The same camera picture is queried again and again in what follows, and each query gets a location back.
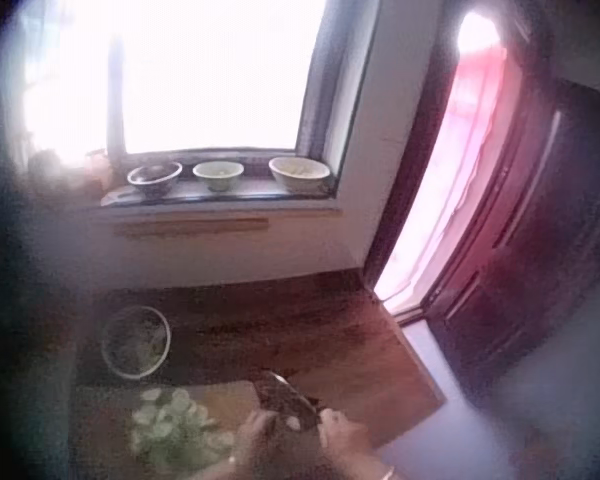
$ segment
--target window sill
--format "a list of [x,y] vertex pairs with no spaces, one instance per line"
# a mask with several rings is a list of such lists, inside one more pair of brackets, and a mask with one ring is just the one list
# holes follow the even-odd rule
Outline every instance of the window sill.
[[197,180],[181,180],[159,200],[147,200],[135,188],[124,186],[112,190],[102,199],[93,213],[112,221],[130,218],[176,214],[187,217],[197,213],[214,217],[220,212],[272,216],[275,212],[288,215],[337,214],[339,207],[332,193],[298,195],[284,190],[273,178],[242,178],[228,192],[213,193]]

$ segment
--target window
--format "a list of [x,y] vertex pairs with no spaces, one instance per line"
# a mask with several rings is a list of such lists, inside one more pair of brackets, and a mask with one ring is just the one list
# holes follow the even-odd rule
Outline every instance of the window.
[[33,0],[22,22],[34,150],[79,165],[107,147],[125,167],[174,155],[320,160],[346,4]]
[[324,0],[167,4],[123,14],[127,152],[295,149]]

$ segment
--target wooden cutting board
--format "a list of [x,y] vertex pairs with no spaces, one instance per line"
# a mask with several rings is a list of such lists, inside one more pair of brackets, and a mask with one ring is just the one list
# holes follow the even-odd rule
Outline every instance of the wooden cutting board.
[[[131,414],[142,404],[142,387],[77,386],[72,397],[71,446],[74,461],[86,478],[155,479],[157,474],[134,458],[129,448]],[[174,387],[165,387],[168,391]],[[220,428],[235,432],[258,398],[251,382],[181,386],[209,409]]]

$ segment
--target person's arm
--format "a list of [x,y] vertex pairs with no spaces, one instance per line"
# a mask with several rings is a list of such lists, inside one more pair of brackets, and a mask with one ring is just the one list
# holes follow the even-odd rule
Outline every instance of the person's arm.
[[331,409],[320,414],[320,443],[331,464],[349,480],[405,480],[380,460],[369,442],[367,427]]
[[231,457],[198,472],[191,480],[251,480],[266,462],[275,435],[277,414],[267,410],[251,412],[236,434]]

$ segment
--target bowl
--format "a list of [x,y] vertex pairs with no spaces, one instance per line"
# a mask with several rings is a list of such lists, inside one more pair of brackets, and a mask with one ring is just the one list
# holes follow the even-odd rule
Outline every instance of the bowl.
[[127,181],[147,198],[164,197],[178,181],[182,165],[178,162],[163,165],[145,165],[131,170]]
[[193,174],[212,192],[226,192],[238,181],[244,166],[236,162],[205,162],[193,167]]
[[329,167],[303,157],[276,157],[269,162],[269,169],[285,189],[292,193],[318,194],[328,191]]
[[171,329],[153,307],[134,305],[118,311],[105,325],[100,344],[109,369],[127,380],[155,372],[167,358]]

